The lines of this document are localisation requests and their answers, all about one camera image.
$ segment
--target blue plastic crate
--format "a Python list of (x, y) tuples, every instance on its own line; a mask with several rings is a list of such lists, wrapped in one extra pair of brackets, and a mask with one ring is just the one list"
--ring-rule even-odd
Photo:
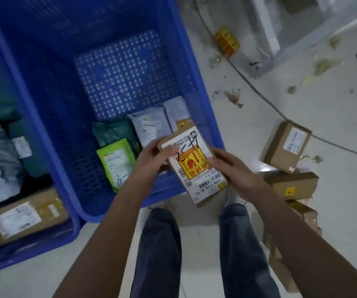
[[(2, 68), (7, 69), (1, 53), (0, 65)], [(13, 80), (7, 77), (6, 81), (10, 84), (12, 94), (18, 95)], [(62, 192), (62, 186), (58, 184), (58, 182), (55, 184), (55, 187), (59, 193)], [(83, 226), (83, 221), (78, 218), (70, 200), (63, 200), (63, 204), (71, 218), (61, 225), (51, 227), (1, 246), (0, 269), (68, 244), (77, 238)]]
[[(141, 44), (141, 36), (149, 46)], [(132, 48), (131, 40), (140, 40), (140, 49)], [(121, 46), (109, 54), (109, 48)], [(65, 198), (87, 221), (101, 221), (115, 196), (96, 154), (92, 122), (182, 95), (206, 141), (223, 147), (174, 0), (0, 0), (0, 48), (27, 118), (37, 127), (55, 167), (54, 179), (60, 180)], [(141, 82), (134, 86), (136, 91), (130, 80), (124, 80), (125, 88), (108, 83), (107, 69), (125, 68), (125, 76), (137, 66), (123, 59), (104, 65), (101, 57), (134, 56), (135, 51), (133, 63), (141, 61), (144, 71), (129, 75)], [(86, 60), (93, 61), (91, 70)], [(157, 178), (143, 206), (183, 191), (178, 178), (168, 172)]]

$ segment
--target white floor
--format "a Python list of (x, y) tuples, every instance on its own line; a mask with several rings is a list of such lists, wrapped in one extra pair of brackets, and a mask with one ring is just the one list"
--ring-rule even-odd
[[(191, 2), (181, 2), (180, 6), (209, 96), (216, 90), (241, 90), (242, 109), (224, 97), (211, 99), (226, 149), (252, 169), (265, 169), (266, 165), (260, 158), (281, 118), (227, 62), (215, 69), (209, 68), (209, 59), (216, 54), (211, 40), (193, 13)], [(336, 51), (330, 49), (326, 42), (321, 42), (295, 55), (261, 80), (253, 81), (253, 84), (290, 119), (320, 137), (357, 150), (356, 53), (357, 29), (343, 35)], [(301, 85), (302, 80), (313, 71), (315, 55), (319, 59), (342, 59), (344, 64), (327, 71), (309, 85)], [(292, 85), (297, 86), (297, 91), (289, 95), (286, 89)], [(323, 237), (357, 268), (357, 155), (313, 138), (305, 153), (324, 158), (320, 164), (307, 164), (320, 176), (318, 189), (310, 203), (318, 210)], [(221, 199), (216, 199), (206, 207), (196, 209), (188, 197), (172, 199), (183, 248), (182, 298), (224, 297), (217, 225), (221, 203)], [(252, 208), (250, 213), (254, 228), (261, 235), (260, 217)], [(146, 215), (147, 210), (143, 210), (133, 239), (121, 297), (128, 297), (130, 293), (138, 240)], [(87, 224), (72, 244), (1, 270), (0, 297), (51, 297), (96, 227), (95, 224)], [(277, 284), (282, 297), (286, 297), (288, 294), (278, 280)]]

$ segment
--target green plastic mailer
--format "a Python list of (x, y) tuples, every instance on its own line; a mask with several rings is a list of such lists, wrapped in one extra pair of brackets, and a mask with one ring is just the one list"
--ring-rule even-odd
[(136, 156), (131, 145), (125, 138), (99, 149), (97, 155), (102, 161), (114, 192), (118, 192), (136, 164)]

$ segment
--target cardboard box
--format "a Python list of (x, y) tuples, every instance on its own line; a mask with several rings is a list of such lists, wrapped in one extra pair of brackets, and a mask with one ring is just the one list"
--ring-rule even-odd
[(309, 199), (314, 194), (319, 177), (313, 172), (281, 175), (266, 178), (274, 192), (285, 200)]
[(67, 221), (69, 215), (54, 188), (0, 208), (0, 245)]
[(282, 258), (282, 254), (276, 247), (274, 241), (272, 240), (271, 235), (265, 230), (264, 230), (264, 234), (263, 234), (263, 243), (270, 250), (270, 256), (277, 258), (277, 259)]
[(311, 207), (300, 203), (299, 201), (290, 200), (287, 201), (288, 205), (297, 213), (303, 221), (307, 225), (309, 225), (316, 232), (320, 232), (318, 230), (318, 220), (317, 220), (317, 212), (313, 210)]
[(158, 148), (162, 150), (175, 143), (180, 151), (167, 162), (196, 206), (201, 207), (227, 187), (228, 182), (221, 172), (207, 163), (206, 157), (214, 157), (214, 154), (193, 122), (166, 137)]
[(276, 259), (270, 255), (268, 263), (271, 269), (275, 272), (276, 276), (285, 287), (286, 291), (289, 293), (298, 293), (299, 290), (293, 280), (292, 274), (290, 273), (287, 266), (284, 264), (282, 259)]
[(282, 122), (264, 157), (264, 162), (292, 174), (312, 132), (302, 126)]

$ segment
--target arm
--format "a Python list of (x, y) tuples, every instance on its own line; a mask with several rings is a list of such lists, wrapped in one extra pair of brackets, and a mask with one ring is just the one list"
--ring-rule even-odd
[(150, 194), (161, 165), (178, 151), (172, 145), (154, 156), (163, 139), (152, 141), (140, 153), (133, 172), (53, 298), (118, 297), (141, 203)]
[(221, 149), (213, 151), (219, 159), (208, 159), (210, 165), (255, 206), (303, 297), (357, 297), (357, 270), (240, 159)]

